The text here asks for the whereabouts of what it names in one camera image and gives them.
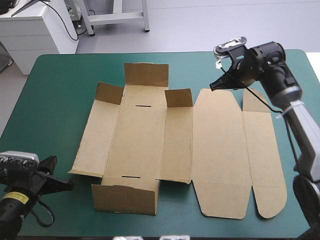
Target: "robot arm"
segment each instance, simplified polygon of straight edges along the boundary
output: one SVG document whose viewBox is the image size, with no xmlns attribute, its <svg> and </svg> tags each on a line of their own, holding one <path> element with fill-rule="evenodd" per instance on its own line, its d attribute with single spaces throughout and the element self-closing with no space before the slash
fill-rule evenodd
<svg viewBox="0 0 320 240">
<path fill-rule="evenodd" d="M 231 58 L 231 67 L 215 82 L 217 89 L 248 89 L 259 81 L 271 103 L 282 109 L 301 150 L 295 166 L 300 176 L 293 182 L 295 196 L 316 239 L 320 238 L 320 128 L 301 101 L 302 89 L 286 64 L 283 47 L 269 42 L 247 49 L 245 37 L 238 37 L 214 48 L 216 67 Z"/>
</svg>

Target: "black power cord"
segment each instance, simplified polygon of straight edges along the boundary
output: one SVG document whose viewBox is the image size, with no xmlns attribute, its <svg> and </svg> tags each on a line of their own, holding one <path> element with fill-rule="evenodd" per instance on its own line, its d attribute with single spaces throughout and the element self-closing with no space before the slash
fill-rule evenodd
<svg viewBox="0 0 320 240">
<path fill-rule="evenodd" d="M 234 76 L 232 76 L 230 73 L 228 73 L 226 70 L 224 70 L 223 67 L 221 67 L 221 70 L 227 74 L 229 77 L 231 77 L 233 80 L 237 81 L 237 83 L 240 83 L 246 90 L 248 90 L 252 95 L 254 95 L 261 103 L 263 103 L 268 109 L 270 109 L 272 112 L 274 113 L 279 113 L 279 114 L 283 114 L 283 112 L 281 110 L 275 110 L 273 109 L 271 106 L 269 106 L 265 101 L 263 101 L 258 95 L 256 95 L 249 87 L 247 87 L 246 85 L 244 85 L 241 81 L 238 81 Z M 288 119 L 286 117 L 286 115 L 282 115 L 283 120 L 284 120 L 284 124 L 285 124 L 285 129 L 286 129 L 286 133 L 289 139 L 289 143 L 290 143 L 290 147 L 293 153 L 293 157 L 294 157 L 294 161 L 295 161 L 295 165 L 296 165 L 296 169 L 298 171 L 299 177 L 301 178 L 301 182 L 302 182 L 302 186 L 303 186 L 303 190 L 304 190 L 304 194 L 307 198 L 308 204 L 309 206 L 311 206 L 310 200 L 308 198 L 308 191 L 307 191 L 307 187 L 306 187 L 306 183 L 304 181 L 303 175 L 300 172 L 300 168 L 299 168 L 299 162 L 298 162 L 298 157 L 297 157 L 297 152 L 294 146 L 294 142 L 292 140 L 292 136 L 290 133 L 290 127 L 289 127 L 289 123 L 288 123 Z"/>
<path fill-rule="evenodd" d="M 82 32 L 82 33 L 80 33 L 80 34 L 77 33 L 77 34 L 76 34 L 76 38 L 73 38 L 73 37 L 71 36 L 71 34 L 70 34 L 70 32 L 69 32 L 66 24 L 65 24 L 65 21 L 62 19 L 62 17 L 61 17 L 60 14 L 57 12 L 57 10 L 55 10 L 55 9 L 54 9 L 52 6 L 50 6 L 48 3 L 46 3 L 46 2 L 44 2 L 44 1 L 42 1 L 42 0 L 39 0 L 39 1 L 42 2 L 43 4 L 47 5 L 49 8 L 51 8 L 51 9 L 59 16 L 59 18 L 61 19 L 61 22 L 63 23 L 63 26 L 64 26 L 66 32 L 68 33 L 69 37 L 70 37 L 73 41 L 78 41 L 78 40 L 79 40 L 79 36 L 82 35 L 82 34 L 84 34 L 84 33 L 87 31 L 87 30 L 85 30 L 84 32 Z"/>
<path fill-rule="evenodd" d="M 56 216 L 55 216 L 54 211 L 47 204 L 45 204 L 43 201 L 41 201 L 40 199 L 37 201 L 37 203 L 49 213 L 49 215 L 51 217 L 51 222 L 44 223 L 43 221 L 40 220 L 40 217 L 33 210 L 31 210 L 30 213 L 35 217 L 36 222 L 41 227 L 44 227 L 44 228 L 51 227 L 55 223 L 55 220 L 56 220 Z"/>
</svg>

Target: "cardboard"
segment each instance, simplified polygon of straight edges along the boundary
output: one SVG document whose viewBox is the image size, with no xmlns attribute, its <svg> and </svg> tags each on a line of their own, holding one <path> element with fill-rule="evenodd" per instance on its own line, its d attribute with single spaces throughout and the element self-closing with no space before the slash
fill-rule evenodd
<svg viewBox="0 0 320 240">
<path fill-rule="evenodd" d="M 243 93 L 243 121 L 258 212 L 272 218 L 285 207 L 287 187 L 270 110 L 247 90 Z"/>
<path fill-rule="evenodd" d="M 286 186 L 259 102 L 245 95 L 242 112 L 230 91 L 202 89 L 193 106 L 189 88 L 168 89 L 167 64 L 124 70 L 125 87 L 98 84 L 70 170 L 102 178 L 92 185 L 96 210 L 155 215 L 160 180 L 193 180 L 206 216 L 244 218 L 252 186 L 263 217 L 281 210 Z"/>
<path fill-rule="evenodd" d="M 243 219 L 250 167 L 242 111 L 230 91 L 200 91 L 193 108 L 192 143 L 192 180 L 202 213 Z"/>
</svg>

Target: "yellow label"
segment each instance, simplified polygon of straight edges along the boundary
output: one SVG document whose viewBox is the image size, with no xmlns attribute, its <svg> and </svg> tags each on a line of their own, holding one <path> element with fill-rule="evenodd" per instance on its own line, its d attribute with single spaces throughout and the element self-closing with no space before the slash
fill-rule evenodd
<svg viewBox="0 0 320 240">
<path fill-rule="evenodd" d="M 17 192 L 17 191 L 8 192 L 6 195 L 4 195 L 3 198 L 4 199 L 15 199 L 15 200 L 22 202 L 23 204 L 26 204 L 29 200 L 29 198 L 26 195 L 22 194 L 21 192 Z"/>
</svg>

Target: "white cabinet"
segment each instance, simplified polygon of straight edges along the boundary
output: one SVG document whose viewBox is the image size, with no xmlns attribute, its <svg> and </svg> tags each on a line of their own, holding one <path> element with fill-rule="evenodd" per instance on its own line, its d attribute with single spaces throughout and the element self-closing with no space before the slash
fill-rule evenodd
<svg viewBox="0 0 320 240">
<path fill-rule="evenodd" d="M 74 54 L 79 42 L 69 37 L 59 16 L 42 2 L 11 17 L 26 2 L 20 0 L 14 9 L 0 15 L 0 42 L 23 74 L 30 73 L 41 55 Z M 71 36 L 76 39 L 77 33 L 64 0 L 52 0 L 49 4 L 61 15 Z"/>
</svg>

